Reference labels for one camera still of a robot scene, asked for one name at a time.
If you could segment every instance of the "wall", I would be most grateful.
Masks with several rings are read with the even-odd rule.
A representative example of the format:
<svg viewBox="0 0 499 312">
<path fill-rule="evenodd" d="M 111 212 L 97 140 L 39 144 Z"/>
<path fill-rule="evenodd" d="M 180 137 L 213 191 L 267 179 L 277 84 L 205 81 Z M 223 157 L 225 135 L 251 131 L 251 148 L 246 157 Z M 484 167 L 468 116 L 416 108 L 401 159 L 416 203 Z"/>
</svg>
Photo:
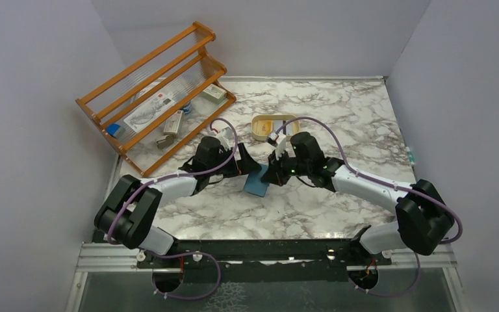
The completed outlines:
<svg viewBox="0 0 499 312">
<path fill-rule="evenodd" d="M 387 87 L 417 174 L 461 216 L 473 311 L 499 311 L 499 1 L 432 0 Z"/>
<path fill-rule="evenodd" d="M 429 0 L 92 0 L 125 64 L 198 20 L 228 75 L 388 75 Z"/>
<path fill-rule="evenodd" d="M 62 311 L 112 149 L 77 97 L 123 68 L 89 0 L 0 1 L 0 311 Z"/>
</svg>

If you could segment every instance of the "marble table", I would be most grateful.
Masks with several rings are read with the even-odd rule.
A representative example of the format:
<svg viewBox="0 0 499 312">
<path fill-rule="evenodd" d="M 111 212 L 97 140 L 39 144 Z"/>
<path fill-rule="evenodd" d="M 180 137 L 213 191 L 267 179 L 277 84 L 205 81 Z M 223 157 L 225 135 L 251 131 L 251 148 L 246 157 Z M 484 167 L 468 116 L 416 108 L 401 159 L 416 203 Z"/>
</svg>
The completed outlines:
<svg viewBox="0 0 499 312">
<path fill-rule="evenodd" d="M 222 84 L 238 100 L 221 117 L 236 127 L 240 141 L 257 162 L 266 164 L 272 147 L 251 137 L 253 116 L 311 116 L 332 128 L 354 166 L 389 179 L 415 181 L 383 81 Z M 317 138 L 326 155 L 340 157 L 333 139 L 318 124 L 304 120 L 301 128 Z M 152 176 L 176 171 L 194 154 L 203 135 L 204 131 Z M 289 144 L 288 152 L 293 153 Z M 124 161 L 119 172 L 120 176 L 140 177 Z M 284 187 L 269 186 L 264 198 L 243 192 L 245 181 L 246 176 L 227 179 L 196 196 L 160 207 L 153 225 L 179 239 L 319 239 L 352 237 L 367 224 L 384 224 L 394 218 L 366 200 L 309 188 L 295 178 Z"/>
</svg>

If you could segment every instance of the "wooden rack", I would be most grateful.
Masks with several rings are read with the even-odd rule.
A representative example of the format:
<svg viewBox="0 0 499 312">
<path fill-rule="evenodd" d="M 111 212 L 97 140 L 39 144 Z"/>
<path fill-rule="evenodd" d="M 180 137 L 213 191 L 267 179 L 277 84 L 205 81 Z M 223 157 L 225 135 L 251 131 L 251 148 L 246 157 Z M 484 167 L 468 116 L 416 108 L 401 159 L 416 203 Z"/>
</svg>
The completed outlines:
<svg viewBox="0 0 499 312">
<path fill-rule="evenodd" d="M 194 37 L 194 44 L 190 41 L 191 35 Z M 179 42 L 186 43 L 187 40 L 191 46 L 186 51 L 176 56 L 165 66 L 157 67 L 163 63 L 163 60 L 154 61 L 157 56 L 172 47 L 181 46 Z M 175 111 L 181 109 L 181 107 L 198 96 L 206 87 L 215 84 L 225 89 L 217 80 L 227 72 L 227 69 L 223 64 L 212 58 L 205 49 L 205 45 L 213 40 L 215 40 L 214 32 L 195 21 L 192 26 L 142 57 L 95 90 L 89 92 L 89 94 L 75 100 L 87 117 L 102 132 L 110 145 L 143 177 L 149 176 L 179 148 L 193 139 L 213 118 L 236 101 L 236 97 L 227 90 L 226 100 L 204 122 L 183 138 L 179 138 L 176 144 L 148 168 L 142 168 L 140 164 L 135 163 L 135 159 L 128 156 L 128 152 L 139 144 L 143 138 L 152 133 Z M 162 78 L 174 68 L 176 69 L 173 73 Z M 183 75 L 188 75 L 188 72 L 192 73 L 196 78 L 191 80 L 192 84 L 190 86 L 185 87 L 183 98 L 177 100 L 174 106 L 159 115 L 143 130 L 133 133 L 127 140 L 118 140 L 108 133 L 107 127 L 109 125 L 120 122 L 122 118 L 150 99 L 159 90 L 163 88 L 170 88 L 171 90 L 175 85 L 178 85 L 178 80 L 182 79 Z M 99 111 L 94 111 L 95 108 L 91 109 L 92 102 L 98 102 L 95 106 L 99 105 L 101 109 Z"/>
</svg>

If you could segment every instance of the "marble tabletop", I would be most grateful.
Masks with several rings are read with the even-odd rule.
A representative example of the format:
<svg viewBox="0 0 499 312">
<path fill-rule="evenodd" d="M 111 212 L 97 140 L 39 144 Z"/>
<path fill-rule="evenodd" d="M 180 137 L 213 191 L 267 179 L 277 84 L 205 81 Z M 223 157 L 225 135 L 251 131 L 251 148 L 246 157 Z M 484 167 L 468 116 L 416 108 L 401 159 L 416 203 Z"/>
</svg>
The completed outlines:
<svg viewBox="0 0 499 312">
<path fill-rule="evenodd" d="M 221 117 L 236 127 L 239 140 L 259 163 L 266 164 L 273 149 L 252 138 L 255 115 L 311 116 L 332 128 L 352 165 L 389 179 L 415 181 L 383 81 L 226 81 L 222 85 L 237 102 Z M 226 125 L 217 122 L 217 126 Z M 340 157 L 320 125 L 302 120 L 301 130 L 316 137 L 325 155 Z M 176 171 L 194 154 L 205 133 L 152 176 Z M 288 152 L 293 154 L 289 143 Z M 124 174 L 140 177 L 122 161 L 120 176 Z M 226 179 L 196 196 L 160 207 L 153 225 L 178 239 L 319 239 L 352 237 L 367 224 L 394 218 L 366 200 L 309 188 L 295 178 L 284 187 L 270 185 L 264 198 L 242 191 L 245 181 L 246 176 Z"/>
</svg>

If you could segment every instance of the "tilted wooden shelf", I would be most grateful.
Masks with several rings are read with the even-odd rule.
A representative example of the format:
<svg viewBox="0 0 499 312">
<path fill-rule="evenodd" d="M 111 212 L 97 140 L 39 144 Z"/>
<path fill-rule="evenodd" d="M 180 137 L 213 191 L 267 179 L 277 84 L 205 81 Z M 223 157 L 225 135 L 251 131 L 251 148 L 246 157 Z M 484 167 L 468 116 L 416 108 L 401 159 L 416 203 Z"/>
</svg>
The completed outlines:
<svg viewBox="0 0 499 312">
<path fill-rule="evenodd" d="M 142 57 L 86 96 L 76 100 L 110 145 L 143 177 L 149 176 L 179 148 L 194 138 L 213 118 L 236 101 L 236 97 L 227 90 L 226 100 L 221 104 L 214 104 L 215 106 L 211 109 L 214 111 L 203 120 L 199 118 L 198 125 L 190 129 L 188 134 L 177 138 L 175 144 L 166 151 L 156 149 L 155 154 L 158 159 L 153 164 L 147 165 L 147 168 L 143 168 L 143 164 L 139 163 L 136 157 L 129 156 L 130 152 L 136 150 L 138 144 L 142 144 L 141 140 L 149 137 L 150 134 L 155 136 L 156 129 L 169 116 L 196 98 L 207 86 L 215 84 L 225 89 L 217 79 L 224 75 L 227 69 L 223 64 L 213 59 L 205 49 L 205 45 L 213 40 L 215 40 L 213 31 L 195 21 L 192 26 L 177 36 Z M 175 49 L 181 49 L 180 51 L 184 52 L 178 54 Z M 165 63 L 164 59 L 166 59 L 165 61 L 169 60 L 165 54 L 170 54 L 168 56 L 174 58 L 162 66 Z M 162 78 L 172 70 L 174 70 L 173 73 Z M 142 130 L 134 131 L 125 126 L 123 118 L 141 104 L 155 98 L 158 91 L 173 94 L 176 104 L 169 107 L 157 118 L 154 116 L 155 119 Z M 107 127 L 111 124 L 122 125 L 127 131 L 126 135 L 120 138 L 111 136 L 107 131 Z"/>
</svg>

